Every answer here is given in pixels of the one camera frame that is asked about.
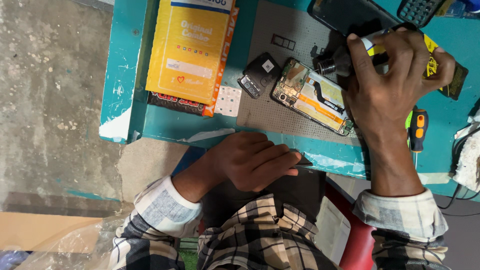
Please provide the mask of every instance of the repair mat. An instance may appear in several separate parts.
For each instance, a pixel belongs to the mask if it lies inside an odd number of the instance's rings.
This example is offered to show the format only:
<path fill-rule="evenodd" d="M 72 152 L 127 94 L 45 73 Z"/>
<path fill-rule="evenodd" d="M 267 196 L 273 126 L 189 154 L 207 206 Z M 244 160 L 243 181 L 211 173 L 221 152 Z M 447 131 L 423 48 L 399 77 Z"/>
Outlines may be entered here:
<path fill-rule="evenodd" d="M 313 68 L 313 59 L 322 54 L 324 48 L 337 48 L 345 38 L 316 21 L 307 12 L 260 0 L 250 43 L 248 63 L 263 52 L 269 52 L 283 68 L 293 57 Z M 326 76 L 338 82 L 337 75 Z M 258 99 L 251 98 L 242 91 L 237 125 L 288 135 L 302 136 L 341 144 L 360 146 L 360 140 L 352 130 L 348 136 L 340 136 L 328 128 L 289 110 L 270 98 L 274 87 Z"/>

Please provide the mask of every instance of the orange screwdriver handle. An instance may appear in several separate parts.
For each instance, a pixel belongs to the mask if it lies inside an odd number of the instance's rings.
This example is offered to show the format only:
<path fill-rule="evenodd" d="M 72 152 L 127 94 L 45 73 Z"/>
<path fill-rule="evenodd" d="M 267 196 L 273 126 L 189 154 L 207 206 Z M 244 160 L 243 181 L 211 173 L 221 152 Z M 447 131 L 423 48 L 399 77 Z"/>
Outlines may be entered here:
<path fill-rule="evenodd" d="M 412 152 L 420 153 L 423 151 L 423 141 L 428 129 L 428 113 L 426 110 L 415 109 L 412 114 L 410 124 L 410 147 Z"/>

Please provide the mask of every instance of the person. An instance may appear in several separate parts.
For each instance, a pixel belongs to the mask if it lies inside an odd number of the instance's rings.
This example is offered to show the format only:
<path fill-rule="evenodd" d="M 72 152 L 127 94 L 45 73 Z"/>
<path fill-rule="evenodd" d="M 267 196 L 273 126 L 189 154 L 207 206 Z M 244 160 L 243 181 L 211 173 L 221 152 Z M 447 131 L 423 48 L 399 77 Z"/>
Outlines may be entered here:
<path fill-rule="evenodd" d="M 377 228 L 372 256 L 379 269 L 448 269 L 442 265 L 448 227 L 420 183 L 405 119 L 422 96 L 452 81 L 455 60 L 436 48 L 437 73 L 422 78 L 430 53 L 421 34 L 400 28 L 374 42 L 389 55 L 384 75 L 374 70 L 359 37 L 347 37 L 356 77 L 346 98 L 372 171 L 372 187 L 353 211 Z M 175 238 L 196 235 L 203 219 L 197 269 L 338 269 L 313 241 L 324 173 L 292 169 L 299 160 L 299 153 L 262 133 L 228 136 L 183 172 L 136 196 L 135 210 L 113 239 L 111 268 L 184 269 Z"/>

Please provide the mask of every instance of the yellow package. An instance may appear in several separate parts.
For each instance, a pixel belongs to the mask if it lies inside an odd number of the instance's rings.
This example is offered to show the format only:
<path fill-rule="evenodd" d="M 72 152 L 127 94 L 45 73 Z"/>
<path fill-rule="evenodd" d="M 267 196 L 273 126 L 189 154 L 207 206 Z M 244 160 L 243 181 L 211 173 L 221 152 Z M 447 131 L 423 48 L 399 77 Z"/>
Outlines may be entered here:
<path fill-rule="evenodd" d="M 234 0 L 161 0 L 146 90 L 210 105 Z"/>

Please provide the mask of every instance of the right hand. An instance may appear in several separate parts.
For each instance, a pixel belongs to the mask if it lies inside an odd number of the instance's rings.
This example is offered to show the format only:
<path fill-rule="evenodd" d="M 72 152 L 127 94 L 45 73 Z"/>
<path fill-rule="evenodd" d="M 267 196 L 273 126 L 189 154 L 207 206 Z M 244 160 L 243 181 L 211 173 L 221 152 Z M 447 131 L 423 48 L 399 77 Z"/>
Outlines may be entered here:
<path fill-rule="evenodd" d="M 392 139 L 406 142 L 408 114 L 421 97 L 452 82 L 455 59 L 436 48 L 432 56 L 438 63 L 437 73 L 422 79 L 430 53 L 420 33 L 401 27 L 374 38 L 374 43 L 383 45 L 389 56 L 389 71 L 379 75 L 360 38 L 351 34 L 347 42 L 356 73 L 348 88 L 347 102 L 367 144 L 391 144 Z"/>
<path fill-rule="evenodd" d="M 206 153 L 212 173 L 219 181 L 230 179 L 241 191 L 261 191 L 284 175 L 298 175 L 291 169 L 301 159 L 288 146 L 274 145 L 258 132 L 239 132 L 225 138 Z"/>

